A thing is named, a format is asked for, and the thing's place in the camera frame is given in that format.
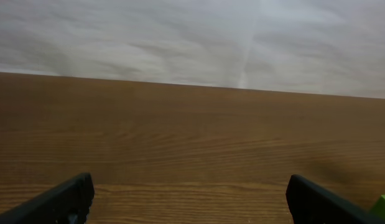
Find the wooden surface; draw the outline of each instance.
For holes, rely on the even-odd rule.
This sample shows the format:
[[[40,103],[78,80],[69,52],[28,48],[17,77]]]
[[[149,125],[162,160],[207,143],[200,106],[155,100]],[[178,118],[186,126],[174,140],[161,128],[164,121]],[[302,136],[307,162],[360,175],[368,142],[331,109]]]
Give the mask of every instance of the wooden surface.
[[[291,223],[302,174],[385,194],[385,100],[0,73],[0,213],[90,171],[89,223]]]

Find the wooden table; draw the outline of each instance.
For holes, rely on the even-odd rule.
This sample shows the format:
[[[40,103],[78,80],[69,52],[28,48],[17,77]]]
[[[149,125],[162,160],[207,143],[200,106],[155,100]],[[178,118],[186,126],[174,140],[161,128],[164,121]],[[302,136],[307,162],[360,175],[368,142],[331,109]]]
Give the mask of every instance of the wooden table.
[[[291,174],[369,208],[385,100],[0,73],[0,213],[80,172],[89,223],[292,223]]]

